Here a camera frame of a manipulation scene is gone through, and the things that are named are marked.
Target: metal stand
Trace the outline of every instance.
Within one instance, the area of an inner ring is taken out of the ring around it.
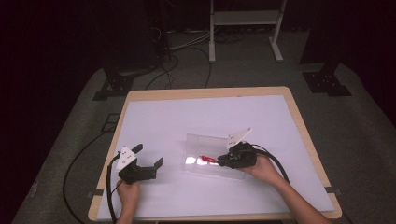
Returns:
[[[341,85],[334,72],[339,64],[337,59],[326,62],[319,72],[303,72],[306,83],[313,93],[327,92],[329,96],[351,96],[346,86]]]
[[[171,61],[172,57],[171,57],[171,51],[169,50],[170,49],[170,43],[169,43],[169,36],[168,36],[168,32],[167,32],[168,29],[166,28],[165,3],[168,4],[171,7],[174,7],[174,5],[171,2],[169,2],[168,0],[165,0],[165,1],[158,0],[157,3],[158,3],[158,6],[160,7],[161,27],[162,27],[162,32],[163,32],[162,36],[163,36],[163,41],[164,41],[164,44],[165,44],[165,48],[164,49],[167,49],[166,53],[168,55],[169,60]]]
[[[273,24],[276,26],[274,35],[269,37],[271,48],[276,57],[276,61],[283,62],[283,57],[277,46],[277,37],[287,0],[282,0],[280,10],[264,11],[221,11],[215,12],[214,0],[210,0],[210,41],[209,41],[209,61],[216,61],[215,52],[215,25],[249,25],[249,24]]]
[[[112,61],[103,61],[106,81],[100,91],[93,96],[93,101],[104,101],[109,96],[126,96],[134,84],[136,76],[122,76]]]

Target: table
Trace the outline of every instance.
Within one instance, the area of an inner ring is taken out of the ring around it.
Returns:
[[[286,87],[256,87],[256,88],[224,88],[224,89],[200,89],[200,90],[165,90],[165,91],[131,91],[125,101],[124,108],[120,115],[119,125],[114,134],[109,152],[106,157],[104,169],[99,179],[97,189],[103,190],[106,185],[106,167],[114,156],[115,147],[120,136],[121,124],[123,123],[127,105],[134,101],[158,101],[158,100],[176,100],[176,99],[203,99],[215,97],[235,97],[235,96],[264,96],[264,95],[283,95],[287,102],[292,119],[301,135],[304,146],[307,150],[310,160],[312,161],[315,170],[318,174],[323,187],[330,187],[330,181],[318,158],[318,154],[310,139],[309,133],[304,125],[303,119],[300,115],[297,105],[295,104],[291,92]],[[328,218],[339,218],[342,215],[341,208],[334,193],[328,193],[332,205],[335,210],[331,212],[323,212],[323,215]],[[102,196],[95,195],[92,199],[92,205],[89,211],[89,218],[97,220],[97,214]],[[156,218],[155,221],[165,220],[263,220],[263,219],[291,219],[292,215],[284,214],[255,214],[255,215],[237,215],[237,216],[210,216],[210,217],[161,217]]]

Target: cable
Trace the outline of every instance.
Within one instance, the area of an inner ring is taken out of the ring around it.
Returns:
[[[163,71],[166,72],[166,74],[168,75],[168,84],[164,87],[165,89],[169,86],[169,90],[172,90],[172,83],[175,81],[175,78],[169,73],[169,71],[167,71],[163,65],[162,65]]]
[[[81,223],[81,224],[84,224],[84,222],[83,221],[81,221],[81,219],[79,219],[78,218],[78,216],[73,212],[73,209],[70,207],[70,204],[69,204],[69,202],[67,201],[67,198],[66,198],[66,182],[67,182],[67,177],[68,177],[68,175],[69,175],[69,172],[70,172],[70,170],[71,170],[71,168],[72,168],[72,166],[73,166],[73,164],[76,162],[76,160],[78,159],[78,157],[94,142],[94,141],[96,141],[98,138],[100,138],[102,135],[104,135],[106,132],[102,132],[102,133],[100,133],[99,135],[97,135],[95,138],[93,138],[92,140],[91,140],[91,142],[89,142],[78,154],[77,154],[77,156],[72,160],[72,162],[70,163],[70,165],[69,165],[69,167],[67,168],[67,171],[66,171],[66,174],[64,175],[64,185],[62,186],[62,194],[63,194],[63,197],[64,197],[64,203],[65,203],[65,205],[66,205],[66,207],[67,207],[67,210],[69,210],[69,213],[73,216],[73,218],[78,222],[78,223]]]
[[[208,63],[209,63],[209,73],[208,73],[208,75],[207,75],[206,82],[205,82],[205,89],[206,89],[206,88],[207,88],[207,83],[209,82],[210,75],[211,75],[211,72],[212,72],[212,64],[211,64],[210,61],[209,61],[209,56],[208,56],[207,53],[206,53],[204,50],[202,50],[202,49],[198,49],[198,48],[183,48],[183,49],[196,49],[196,50],[201,51],[201,52],[206,56],[207,61],[208,61]],[[174,50],[173,52],[181,51],[181,50],[183,50],[183,49],[176,49],[176,50]]]
[[[215,37],[215,42],[216,44],[221,44],[221,45],[229,45],[229,44],[234,44],[236,42],[242,41],[245,39],[245,34],[240,34],[242,37],[238,37],[236,35],[222,35],[219,34]]]
[[[188,42],[188,43],[186,43],[186,44],[183,44],[183,45],[180,45],[180,46],[176,46],[176,47],[172,47],[172,48],[169,48],[169,49],[170,49],[170,50],[174,50],[174,49],[186,48],[186,47],[188,47],[188,46],[190,46],[190,45],[197,44],[197,43],[199,43],[199,42],[201,42],[201,41],[204,41],[204,40],[206,40],[206,39],[208,39],[208,38],[209,38],[209,32],[207,32],[206,34],[204,34],[204,35],[202,35],[202,36],[200,36],[200,37],[198,37],[198,38],[196,38],[196,39],[193,39],[192,41],[190,41],[190,42]]]
[[[111,196],[113,195],[113,193],[111,192],[111,185],[110,185],[110,181],[111,181],[111,166],[113,165],[113,162],[115,160],[117,160],[119,157],[120,157],[120,153],[118,153],[117,156],[115,156],[113,158],[113,160],[111,160],[110,164],[107,166],[107,175],[106,175],[107,204],[108,204],[108,210],[110,211],[110,215],[111,215],[111,219],[113,220],[113,223],[117,222],[117,218],[116,218],[116,214],[114,213],[113,202],[112,202],[112,199],[111,199]]]
[[[122,184],[122,181],[120,181],[120,183],[111,191],[111,195],[113,195],[114,191],[116,191],[116,189]]]
[[[252,145],[252,146],[253,146],[253,147],[259,147],[259,148],[261,148],[261,149],[255,148],[255,149],[256,149],[256,153],[259,153],[259,154],[262,154],[262,155],[264,155],[264,156],[267,156],[268,158],[270,158],[271,160],[273,160],[273,161],[275,162],[275,164],[277,165],[277,167],[279,168],[280,173],[282,173],[283,178],[284,178],[286,181],[288,181],[288,183],[290,183],[289,178],[288,178],[288,175],[286,174],[285,169],[283,168],[282,164],[280,164],[279,160],[278,160],[275,156],[273,156],[273,155],[272,155],[267,149],[265,149],[264,147],[261,147],[261,146],[259,146],[259,145]]]
[[[151,30],[157,30],[157,31],[158,31],[159,36],[158,36],[157,40],[153,40],[155,43],[157,43],[157,41],[159,41],[159,40],[161,39],[162,32],[161,32],[161,30],[158,29],[157,27],[150,27],[150,29],[151,29]]]
[[[122,76],[122,77],[140,77],[140,76],[152,73],[155,70],[157,70],[157,68],[158,68],[158,66],[155,65],[155,66],[152,66],[151,68],[149,68],[147,70],[136,72],[136,73],[131,73],[130,70],[128,70],[128,69],[131,69],[131,68],[122,67],[123,65],[126,65],[126,64],[119,64],[118,66],[116,66],[117,73],[120,74],[120,76]]]
[[[346,213],[343,209],[341,209],[341,212],[343,213],[343,216],[346,218],[346,220],[347,220],[350,224],[353,224],[352,219],[350,219],[350,217],[347,215],[347,213]]]
[[[178,58],[177,58],[175,55],[172,55],[172,54],[171,54],[171,57],[175,58],[175,60],[176,60],[175,65],[173,65],[173,66],[171,67],[171,69],[166,70],[165,72],[159,74],[159,75],[156,76],[154,79],[152,79],[152,80],[150,81],[150,83],[146,86],[145,91],[149,89],[149,86],[150,86],[157,78],[159,78],[159,77],[165,75],[166,73],[168,73],[168,72],[172,71],[174,68],[176,68],[176,66],[178,65]]]
[[[207,33],[207,30],[185,30],[181,33],[189,34],[189,35],[202,35],[202,33]]]

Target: hand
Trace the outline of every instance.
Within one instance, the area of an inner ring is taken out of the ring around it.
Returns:
[[[122,205],[120,218],[117,221],[120,223],[132,223],[134,218],[134,212],[136,211],[137,204],[140,199],[140,184],[135,182],[132,185],[128,185],[122,179],[117,183],[117,193],[120,196]]]
[[[241,168],[239,170],[253,175],[257,179],[267,182],[270,185],[274,185],[281,179],[283,180],[283,177],[276,170],[270,159],[261,154],[257,154],[257,160],[254,166]]]
[[[298,223],[331,223],[329,219],[308,203],[288,182],[286,182],[285,179],[283,179],[268,157],[258,154],[254,166],[241,168],[239,170],[272,185],[288,205],[288,208],[294,214]]]

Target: gray carpet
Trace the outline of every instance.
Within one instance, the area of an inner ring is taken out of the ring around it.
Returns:
[[[337,189],[338,201],[354,223],[394,223],[396,220],[396,129],[363,88],[359,77],[344,65],[336,70],[352,96],[329,97],[311,93],[302,72],[317,71],[321,64],[299,65],[308,32],[281,32],[283,63],[276,63],[267,37],[246,34],[242,41],[216,45],[217,61],[211,65],[208,88],[287,86],[290,88],[311,135],[324,169]],[[173,46],[197,36],[171,34]],[[196,48],[207,52],[207,43]],[[174,53],[177,67],[172,89],[203,88],[209,72],[206,56],[196,49]],[[170,68],[175,61],[165,62]],[[138,77],[133,90],[143,90],[162,70]],[[101,134],[109,113],[120,113],[125,97],[92,101],[106,79],[103,70],[92,75],[59,134],[13,223],[77,223],[62,195],[64,175],[76,155]],[[167,76],[150,89],[169,89]],[[96,188],[113,133],[104,133],[78,157],[65,185],[70,207],[85,223],[91,223],[90,191]],[[334,223],[348,223],[341,217]]]

